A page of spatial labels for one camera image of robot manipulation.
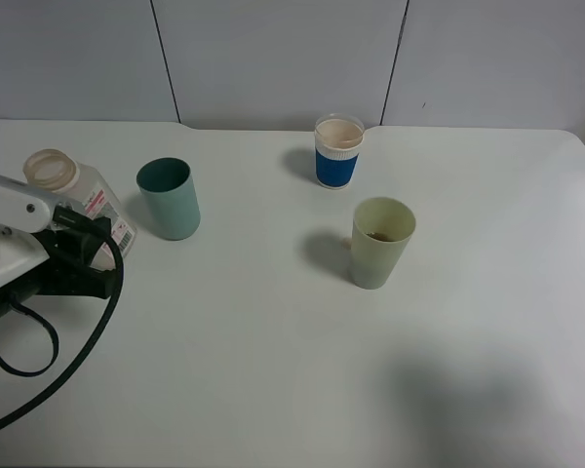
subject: cup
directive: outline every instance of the cup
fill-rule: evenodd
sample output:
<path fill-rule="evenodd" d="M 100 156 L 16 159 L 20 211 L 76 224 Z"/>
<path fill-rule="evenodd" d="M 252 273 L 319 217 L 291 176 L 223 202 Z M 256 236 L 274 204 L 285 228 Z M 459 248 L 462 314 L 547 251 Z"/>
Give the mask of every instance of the cup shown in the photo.
<path fill-rule="evenodd" d="M 197 230 L 201 216 L 188 164 L 176 158 L 156 159 L 138 171 L 136 184 L 161 237 L 178 241 Z"/>
<path fill-rule="evenodd" d="M 326 188 L 346 187 L 364 141 L 364 124 L 345 114 L 321 117 L 314 127 L 316 177 Z"/>
<path fill-rule="evenodd" d="M 392 198 L 365 200 L 353 214 L 351 277 L 365 290 L 381 288 L 403 253 L 416 219 L 403 203 Z"/>

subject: white label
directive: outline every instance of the white label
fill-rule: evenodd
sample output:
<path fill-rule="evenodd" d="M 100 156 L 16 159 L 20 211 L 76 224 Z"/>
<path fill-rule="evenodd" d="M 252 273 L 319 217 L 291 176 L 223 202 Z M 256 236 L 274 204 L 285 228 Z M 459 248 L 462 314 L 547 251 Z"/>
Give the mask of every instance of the white label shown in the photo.
<path fill-rule="evenodd" d="M 87 201 L 85 202 L 85 213 L 89 219 L 97 219 L 102 216 L 106 216 L 110 219 L 110 225 L 112 226 L 110 231 L 111 236 L 123 254 L 134 239 L 135 231 L 133 231 L 128 223 L 119 216 L 110 203 L 110 200 L 106 199 L 104 189 L 101 185 L 97 184 L 91 192 L 91 195 L 87 198 Z M 108 255 L 112 256 L 108 246 L 104 244 L 102 249 Z"/>

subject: brown liquid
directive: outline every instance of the brown liquid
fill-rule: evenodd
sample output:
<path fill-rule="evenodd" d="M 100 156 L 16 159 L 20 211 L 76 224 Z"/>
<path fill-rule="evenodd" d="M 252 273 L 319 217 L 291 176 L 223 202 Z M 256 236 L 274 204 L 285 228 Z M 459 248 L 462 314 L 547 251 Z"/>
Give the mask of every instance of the brown liquid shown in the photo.
<path fill-rule="evenodd" d="M 381 234 L 380 232 L 369 232 L 367 236 L 372 237 L 375 241 L 381 242 L 394 242 L 394 240 L 387 236 L 386 234 Z"/>

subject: blue cup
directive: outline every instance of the blue cup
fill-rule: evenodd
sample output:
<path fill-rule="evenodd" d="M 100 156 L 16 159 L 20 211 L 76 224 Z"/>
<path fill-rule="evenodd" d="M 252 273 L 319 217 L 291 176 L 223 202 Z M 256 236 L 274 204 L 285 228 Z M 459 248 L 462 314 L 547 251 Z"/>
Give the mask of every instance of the blue cup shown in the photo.
<path fill-rule="evenodd" d="M 326 188 L 346 187 L 364 141 L 364 124 L 355 117 L 330 114 L 314 128 L 316 177 Z"/>
<path fill-rule="evenodd" d="M 138 171 L 136 184 L 161 237 L 178 241 L 197 230 L 201 215 L 188 164 L 176 158 L 156 159 Z"/>

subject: blue label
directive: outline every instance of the blue label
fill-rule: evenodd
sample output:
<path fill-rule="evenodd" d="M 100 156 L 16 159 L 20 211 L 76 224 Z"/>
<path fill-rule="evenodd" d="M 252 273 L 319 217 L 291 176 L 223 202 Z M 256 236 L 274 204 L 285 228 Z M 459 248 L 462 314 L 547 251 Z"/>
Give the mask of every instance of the blue label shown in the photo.
<path fill-rule="evenodd" d="M 344 161 L 334 161 L 319 153 L 316 150 L 316 177 L 321 183 L 329 187 L 342 187 L 349 183 L 353 170 L 355 169 L 355 163 L 358 161 L 358 155 L 356 154 L 351 159 L 345 159 Z"/>

